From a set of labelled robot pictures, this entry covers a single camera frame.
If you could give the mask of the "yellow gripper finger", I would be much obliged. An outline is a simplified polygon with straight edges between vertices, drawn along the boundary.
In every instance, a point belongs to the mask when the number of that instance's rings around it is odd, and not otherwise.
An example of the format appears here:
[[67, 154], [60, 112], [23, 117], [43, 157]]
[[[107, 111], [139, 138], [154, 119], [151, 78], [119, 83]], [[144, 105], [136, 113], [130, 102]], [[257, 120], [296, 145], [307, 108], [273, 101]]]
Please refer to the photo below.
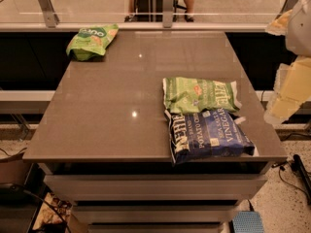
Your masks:
[[292, 10], [288, 10], [274, 19], [266, 26], [265, 32], [275, 36], [285, 35], [291, 13]]
[[280, 124], [288, 120], [311, 96], [311, 58], [299, 56], [291, 65], [281, 63], [264, 120]]

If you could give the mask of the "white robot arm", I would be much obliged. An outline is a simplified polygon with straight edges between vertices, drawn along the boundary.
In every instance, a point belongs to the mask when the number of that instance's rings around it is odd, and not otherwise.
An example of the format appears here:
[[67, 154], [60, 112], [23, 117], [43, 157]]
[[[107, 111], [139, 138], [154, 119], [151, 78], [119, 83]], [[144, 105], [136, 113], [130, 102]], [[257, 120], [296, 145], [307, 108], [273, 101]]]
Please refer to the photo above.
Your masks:
[[285, 36], [286, 49], [296, 55], [290, 64], [280, 64], [273, 94], [264, 120], [279, 124], [288, 120], [311, 97], [311, 0], [296, 0], [265, 29], [269, 34]]

